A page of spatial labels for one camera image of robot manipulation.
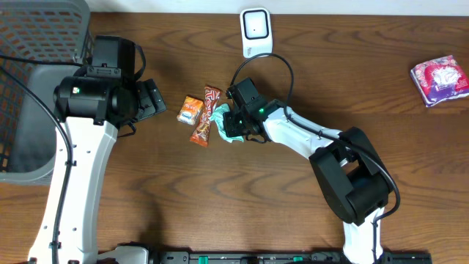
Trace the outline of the orange white tissue pack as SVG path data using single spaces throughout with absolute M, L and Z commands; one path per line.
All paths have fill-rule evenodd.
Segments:
M 177 115 L 177 120 L 188 125 L 194 125 L 203 106 L 202 100 L 186 96 L 182 108 Z

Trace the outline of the orange Top chocolate bar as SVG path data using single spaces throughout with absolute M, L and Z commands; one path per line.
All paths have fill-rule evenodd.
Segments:
M 210 85 L 206 85 L 204 87 L 204 108 L 202 115 L 200 116 L 199 123 L 190 137 L 191 142 L 197 143 L 203 147 L 208 145 L 210 118 L 218 104 L 220 96 L 220 89 Z

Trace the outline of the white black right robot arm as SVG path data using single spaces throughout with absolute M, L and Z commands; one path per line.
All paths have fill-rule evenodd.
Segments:
M 366 134 L 358 128 L 322 127 L 279 100 L 267 101 L 250 78 L 226 91 L 227 136 L 282 144 L 308 159 L 330 209 L 343 221 L 344 256 L 350 263 L 378 263 L 380 221 L 396 186 Z

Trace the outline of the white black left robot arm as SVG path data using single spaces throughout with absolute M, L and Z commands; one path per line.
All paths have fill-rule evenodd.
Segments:
M 142 48 L 122 37 L 98 35 L 91 62 L 61 80 L 48 112 L 56 126 L 53 176 L 29 263 L 147 263 L 147 249 L 100 256 L 97 215 L 111 150 L 123 126 L 166 110 L 155 84 L 135 69 Z

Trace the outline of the pink purple liner pack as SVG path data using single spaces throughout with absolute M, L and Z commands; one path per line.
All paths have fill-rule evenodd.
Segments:
M 468 76 L 453 55 L 416 65 L 410 77 L 427 108 L 468 96 Z

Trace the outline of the teal snack wrapper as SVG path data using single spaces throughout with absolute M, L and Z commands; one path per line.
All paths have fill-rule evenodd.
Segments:
M 242 136 L 230 137 L 226 135 L 226 130 L 224 128 L 224 114 L 227 112 L 229 112 L 228 104 L 221 104 L 220 106 L 217 106 L 215 108 L 212 113 L 212 116 L 210 117 L 210 120 L 217 125 L 218 133 L 223 140 L 229 143 L 232 143 L 234 141 L 244 142 L 244 138 Z

